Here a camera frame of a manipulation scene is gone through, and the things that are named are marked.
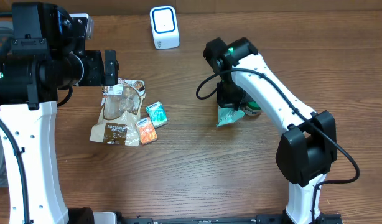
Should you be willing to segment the teal white snack packet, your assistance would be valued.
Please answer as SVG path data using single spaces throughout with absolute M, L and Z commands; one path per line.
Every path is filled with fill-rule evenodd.
M 234 110 L 233 108 L 222 108 L 219 106 L 217 127 L 235 123 L 239 119 L 243 118 L 244 115 L 245 112 L 242 110 Z

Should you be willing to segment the green lid jar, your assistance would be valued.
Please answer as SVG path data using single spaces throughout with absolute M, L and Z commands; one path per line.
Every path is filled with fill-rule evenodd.
M 241 109 L 248 116 L 258 116 L 262 113 L 261 107 L 255 101 L 245 103 Z

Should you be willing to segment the beige bread bag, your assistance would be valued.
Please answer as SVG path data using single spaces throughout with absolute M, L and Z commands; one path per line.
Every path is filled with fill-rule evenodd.
M 91 129 L 90 141 L 137 147 L 140 143 L 136 122 L 141 119 L 141 106 L 146 97 L 142 80 L 118 78 L 114 86 L 102 89 L 101 112 Z

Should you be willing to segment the small teal packet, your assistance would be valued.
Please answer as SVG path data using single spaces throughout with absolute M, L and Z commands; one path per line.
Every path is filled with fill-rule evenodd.
M 164 111 L 163 104 L 160 101 L 147 106 L 146 112 L 155 128 L 161 127 L 168 123 L 167 115 Z

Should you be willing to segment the orange white packet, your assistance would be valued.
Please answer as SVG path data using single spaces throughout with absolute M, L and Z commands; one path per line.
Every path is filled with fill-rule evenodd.
M 136 129 L 139 133 L 141 144 L 149 144 L 157 140 L 156 130 L 150 117 L 143 118 L 136 122 Z

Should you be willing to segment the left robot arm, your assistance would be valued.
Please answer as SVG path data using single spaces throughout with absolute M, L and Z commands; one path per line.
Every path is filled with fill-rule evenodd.
M 113 86 L 114 50 L 87 50 L 93 19 L 42 2 L 12 5 L 13 36 L 0 55 L 0 137 L 11 223 L 116 223 L 115 212 L 68 208 L 58 178 L 55 121 L 60 90 Z

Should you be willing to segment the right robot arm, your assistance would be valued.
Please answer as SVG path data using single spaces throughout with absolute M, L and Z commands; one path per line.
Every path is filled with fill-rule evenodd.
M 289 182 L 281 214 L 257 215 L 256 223 L 341 223 L 340 215 L 320 211 L 320 183 L 337 160 L 335 119 L 315 110 L 289 91 L 245 37 L 230 44 L 216 38 L 203 57 L 221 78 L 215 94 L 222 108 L 236 111 L 255 102 L 279 131 L 276 163 Z

